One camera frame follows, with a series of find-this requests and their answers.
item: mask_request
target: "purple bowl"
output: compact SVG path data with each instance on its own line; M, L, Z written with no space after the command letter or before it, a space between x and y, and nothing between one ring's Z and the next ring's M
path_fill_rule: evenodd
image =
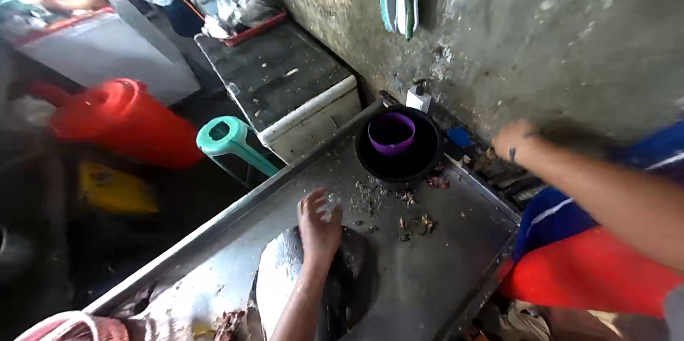
M406 152L413 144L415 134L413 120L400 112L380 115L368 125L371 144L378 153L388 157Z

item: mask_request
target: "black bucket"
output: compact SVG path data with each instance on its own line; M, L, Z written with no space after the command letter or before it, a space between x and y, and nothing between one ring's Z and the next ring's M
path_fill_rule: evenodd
M368 136L373 119L389 112L399 112L411 118L416 127L413 144L404 153L388 157L378 153ZM364 169L375 178L389 184L413 184L426 177L439 163L444 151L440 127L420 110L394 105L372 115L356 135L356 157Z

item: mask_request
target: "teal plastic stool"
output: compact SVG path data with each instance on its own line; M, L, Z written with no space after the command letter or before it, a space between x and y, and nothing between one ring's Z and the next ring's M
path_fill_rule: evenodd
M239 118L217 117L202 126L200 132L197 133L196 140L197 147L202 150L202 153L247 188L251 186L233 174L216 158L220 155L235 154L267 176L275 175L278 168L247 144L246 138L249 130L250 126Z

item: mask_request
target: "orange cord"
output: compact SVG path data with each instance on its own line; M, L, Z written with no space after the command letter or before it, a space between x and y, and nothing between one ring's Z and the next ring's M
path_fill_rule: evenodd
M200 17L200 19L204 20L204 17L202 16L202 14L200 14L200 12L197 11L197 9L195 8L195 6L194 6L192 3L190 3L188 0L182 0L182 1L185 2L185 4L187 4L187 6L190 7L190 9L192 10L192 12L194 12L195 14L197 14L197 16Z

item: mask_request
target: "concrete wall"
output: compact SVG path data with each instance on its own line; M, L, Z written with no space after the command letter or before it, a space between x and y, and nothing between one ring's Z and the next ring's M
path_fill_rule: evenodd
M407 42L379 0L286 0L295 18L367 81L434 99L484 138L513 118L565 120L629 140L684 105L684 0L421 0Z

